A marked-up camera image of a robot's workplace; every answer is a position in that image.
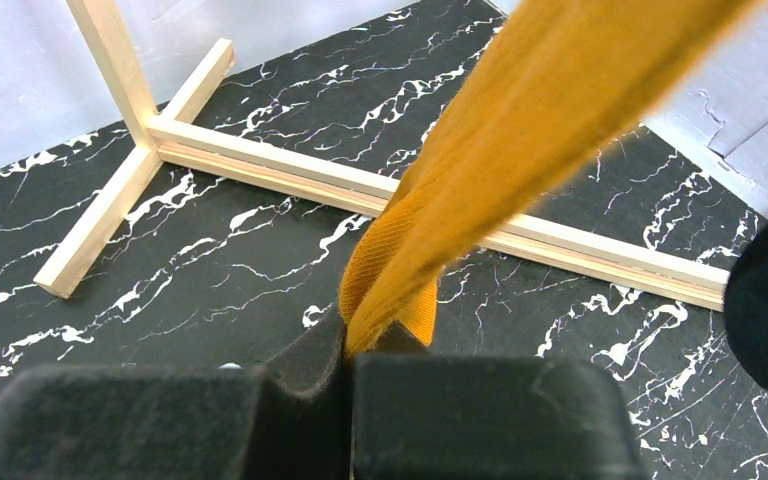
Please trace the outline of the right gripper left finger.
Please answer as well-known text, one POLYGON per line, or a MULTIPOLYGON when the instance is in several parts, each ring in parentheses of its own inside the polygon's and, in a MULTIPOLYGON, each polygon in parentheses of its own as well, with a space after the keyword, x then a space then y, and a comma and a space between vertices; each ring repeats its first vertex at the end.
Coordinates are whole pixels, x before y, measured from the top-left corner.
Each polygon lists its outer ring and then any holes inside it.
POLYGON ((344 323, 246 368, 45 366, 0 398, 0 479, 345 479, 344 323))

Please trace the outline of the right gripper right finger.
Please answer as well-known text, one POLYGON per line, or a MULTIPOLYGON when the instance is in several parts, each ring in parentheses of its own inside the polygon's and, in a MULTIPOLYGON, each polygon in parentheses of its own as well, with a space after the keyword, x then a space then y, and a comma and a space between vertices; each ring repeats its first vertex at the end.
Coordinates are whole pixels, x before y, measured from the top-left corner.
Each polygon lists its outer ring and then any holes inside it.
POLYGON ((394 325, 354 363, 357 479, 642 479, 618 384, 581 361, 432 354, 394 325))

